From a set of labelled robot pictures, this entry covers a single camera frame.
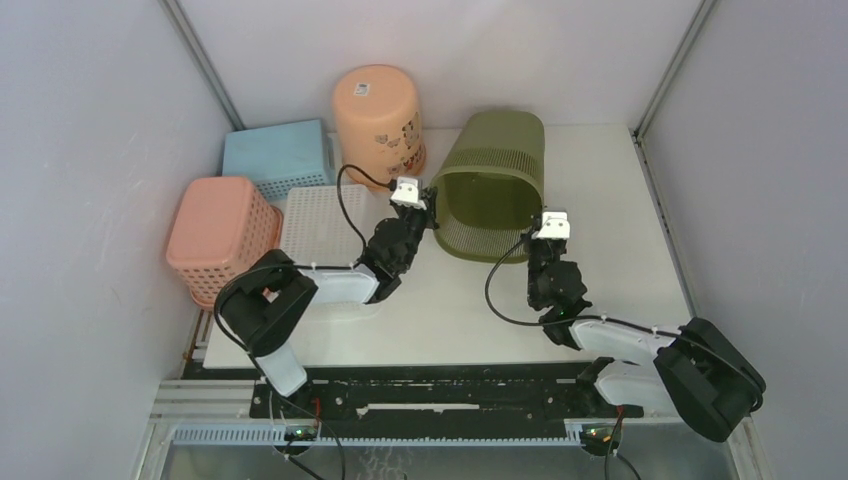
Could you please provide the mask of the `green mesh waste bin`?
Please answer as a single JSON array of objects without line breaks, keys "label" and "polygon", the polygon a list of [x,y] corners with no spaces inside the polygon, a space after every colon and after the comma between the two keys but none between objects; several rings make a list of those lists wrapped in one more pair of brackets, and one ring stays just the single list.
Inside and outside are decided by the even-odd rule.
[{"label": "green mesh waste bin", "polygon": [[545,131],[535,114],[472,115],[430,181],[437,244],[462,260],[497,261],[541,213],[544,167]]}]

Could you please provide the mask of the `clear white plastic tray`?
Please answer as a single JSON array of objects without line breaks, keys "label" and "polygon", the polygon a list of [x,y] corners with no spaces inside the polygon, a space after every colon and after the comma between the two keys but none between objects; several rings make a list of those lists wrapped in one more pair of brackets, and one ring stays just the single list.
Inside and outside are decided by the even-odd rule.
[{"label": "clear white plastic tray", "polygon": [[368,303],[377,281],[354,265],[362,250],[354,230],[375,227],[384,209],[365,186],[345,185],[341,192],[343,206],[334,186],[294,188],[285,201],[279,248],[318,286],[305,323],[353,322],[380,309]]}]

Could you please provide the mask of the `orange capybara bucket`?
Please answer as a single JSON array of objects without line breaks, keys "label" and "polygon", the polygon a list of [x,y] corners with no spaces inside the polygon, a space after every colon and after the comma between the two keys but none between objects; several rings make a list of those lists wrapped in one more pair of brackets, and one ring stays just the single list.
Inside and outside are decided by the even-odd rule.
[{"label": "orange capybara bucket", "polygon": [[332,110],[345,173],[381,190],[398,176],[416,176],[426,164],[418,90],[403,70],[358,67],[335,85]]}]

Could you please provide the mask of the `blue plastic basket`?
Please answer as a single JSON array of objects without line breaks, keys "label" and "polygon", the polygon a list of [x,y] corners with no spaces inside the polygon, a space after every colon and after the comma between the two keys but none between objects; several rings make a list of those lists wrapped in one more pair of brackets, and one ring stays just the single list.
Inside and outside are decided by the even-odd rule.
[{"label": "blue plastic basket", "polygon": [[221,174],[246,177],[266,200],[283,200],[294,188],[336,183],[332,142],[319,119],[231,132]]}]

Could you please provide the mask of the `pink plastic basket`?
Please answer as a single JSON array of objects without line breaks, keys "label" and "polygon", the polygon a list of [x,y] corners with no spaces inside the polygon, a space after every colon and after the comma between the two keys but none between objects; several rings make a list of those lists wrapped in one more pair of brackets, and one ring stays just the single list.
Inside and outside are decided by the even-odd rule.
[{"label": "pink plastic basket", "polygon": [[220,290],[279,246],[283,214],[246,177],[207,177],[186,189],[165,258],[210,311]]}]

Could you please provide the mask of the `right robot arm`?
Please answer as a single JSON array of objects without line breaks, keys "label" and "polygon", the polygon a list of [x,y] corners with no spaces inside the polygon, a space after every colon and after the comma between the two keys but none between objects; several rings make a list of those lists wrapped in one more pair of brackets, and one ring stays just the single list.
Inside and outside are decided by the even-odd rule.
[{"label": "right robot arm", "polygon": [[592,416],[614,406],[676,415],[693,431],[725,441],[764,402],[766,383],[710,321],[646,327],[588,313],[591,302],[576,263],[563,260],[563,240],[525,236],[528,304],[556,345],[597,353],[580,380],[578,402]]}]

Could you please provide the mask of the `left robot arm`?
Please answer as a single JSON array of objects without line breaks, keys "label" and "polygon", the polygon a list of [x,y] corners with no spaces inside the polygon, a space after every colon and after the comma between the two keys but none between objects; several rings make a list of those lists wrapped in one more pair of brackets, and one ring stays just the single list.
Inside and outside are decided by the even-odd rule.
[{"label": "left robot arm", "polygon": [[346,266],[299,265],[272,249],[219,291],[213,317],[274,392],[290,417],[305,414],[313,394],[289,339],[311,306],[372,305],[386,300],[411,268],[426,230],[438,229],[437,189],[412,177],[389,184],[395,214],[381,220],[362,253]]}]

